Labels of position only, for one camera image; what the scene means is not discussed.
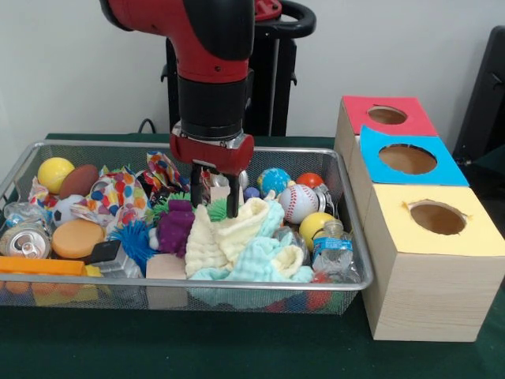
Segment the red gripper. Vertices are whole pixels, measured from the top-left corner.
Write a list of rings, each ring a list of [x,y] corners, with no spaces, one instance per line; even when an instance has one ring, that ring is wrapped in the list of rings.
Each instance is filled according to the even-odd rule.
[[[221,174],[229,174],[227,217],[235,218],[238,215],[240,183],[237,175],[247,169],[253,157],[254,138],[242,134],[236,141],[238,141],[237,147],[229,147],[181,137],[174,133],[170,135],[170,150],[174,158],[182,163],[193,164],[190,196],[194,208],[202,202],[201,165],[203,165],[213,167]]]

